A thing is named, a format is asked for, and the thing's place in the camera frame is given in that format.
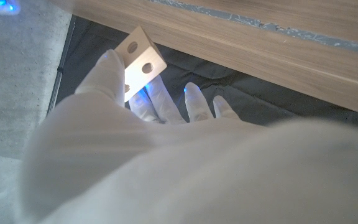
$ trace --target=black fabric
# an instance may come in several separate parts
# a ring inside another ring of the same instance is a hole
[[[100,55],[108,49],[115,49],[127,35],[77,17],[63,67],[57,103],[73,94]],[[213,98],[221,95],[243,121],[250,123],[266,125],[281,119],[302,116],[358,126],[357,112],[168,47],[157,47],[168,64],[167,69],[161,73],[162,80],[187,121],[183,89],[188,82],[193,82],[200,87],[212,112]]]

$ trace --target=wooden block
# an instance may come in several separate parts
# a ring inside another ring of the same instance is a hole
[[[116,48],[125,65],[125,102],[161,73],[167,64],[139,26]]]

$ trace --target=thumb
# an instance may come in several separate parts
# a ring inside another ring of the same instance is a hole
[[[114,50],[104,53],[75,90],[75,94],[103,93],[124,106],[125,67],[121,56]]]

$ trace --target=white sleeve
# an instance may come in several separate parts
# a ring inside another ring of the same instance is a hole
[[[229,133],[139,155],[42,223],[358,223],[358,129],[293,121]]]
[[[39,221],[145,150],[136,143],[141,138],[126,141],[139,135],[142,121],[123,108],[123,83],[124,67],[109,50],[76,94],[37,128],[22,159],[16,203],[20,223]]]

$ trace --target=blue light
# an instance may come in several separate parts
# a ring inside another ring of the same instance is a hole
[[[5,0],[0,0],[0,6],[3,6],[6,4],[6,1]]]

